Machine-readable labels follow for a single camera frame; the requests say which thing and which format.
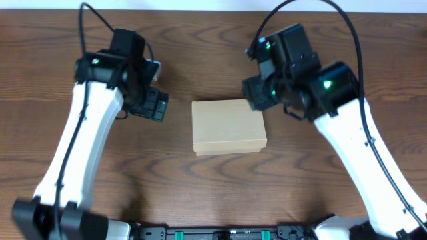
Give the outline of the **cardboard box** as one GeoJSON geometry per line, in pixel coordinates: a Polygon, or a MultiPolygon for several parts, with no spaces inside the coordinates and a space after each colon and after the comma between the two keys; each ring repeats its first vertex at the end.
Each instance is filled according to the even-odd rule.
{"type": "Polygon", "coordinates": [[[194,101],[191,116],[197,156],[254,153],[266,147],[263,114],[245,99],[194,101]]]}

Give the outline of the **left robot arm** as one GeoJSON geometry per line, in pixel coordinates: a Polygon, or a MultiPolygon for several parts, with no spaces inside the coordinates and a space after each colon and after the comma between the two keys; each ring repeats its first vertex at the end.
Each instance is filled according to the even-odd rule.
{"type": "Polygon", "coordinates": [[[68,120],[55,156],[29,201],[16,200],[12,218],[26,239],[137,239],[136,223],[91,212],[105,142],[121,111],[162,121],[169,96],[152,86],[161,71],[146,59],[145,39],[116,29],[108,49],[75,64],[68,120]]]}

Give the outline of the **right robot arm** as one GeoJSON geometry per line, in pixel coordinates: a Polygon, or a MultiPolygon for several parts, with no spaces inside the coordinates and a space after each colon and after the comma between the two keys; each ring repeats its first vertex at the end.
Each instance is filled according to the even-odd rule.
{"type": "Polygon", "coordinates": [[[283,105],[313,123],[340,157],[367,216],[326,217],[306,229],[308,239],[425,239],[426,203],[415,193],[383,142],[359,82],[339,61],[322,66],[300,24],[257,39],[247,50],[259,75],[243,81],[254,110],[283,105]]]}

